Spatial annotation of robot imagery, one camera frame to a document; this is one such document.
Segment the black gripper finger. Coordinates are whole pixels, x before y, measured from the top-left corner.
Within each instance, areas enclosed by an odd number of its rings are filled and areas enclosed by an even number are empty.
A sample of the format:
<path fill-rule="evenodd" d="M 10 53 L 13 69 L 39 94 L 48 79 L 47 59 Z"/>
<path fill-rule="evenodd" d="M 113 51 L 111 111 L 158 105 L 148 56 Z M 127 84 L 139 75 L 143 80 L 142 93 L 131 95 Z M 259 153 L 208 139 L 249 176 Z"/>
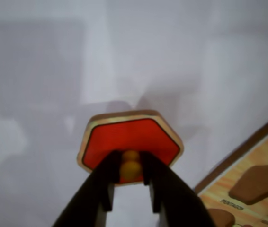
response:
<path fill-rule="evenodd" d="M 143 183 L 150 188 L 153 213 L 160 227 L 214 227 L 201 199 L 165 163 L 150 152 L 140 152 Z"/>
<path fill-rule="evenodd" d="M 104 227 L 113 209 L 121 152 L 112 151 L 92 171 L 64 208 L 54 227 Z"/>

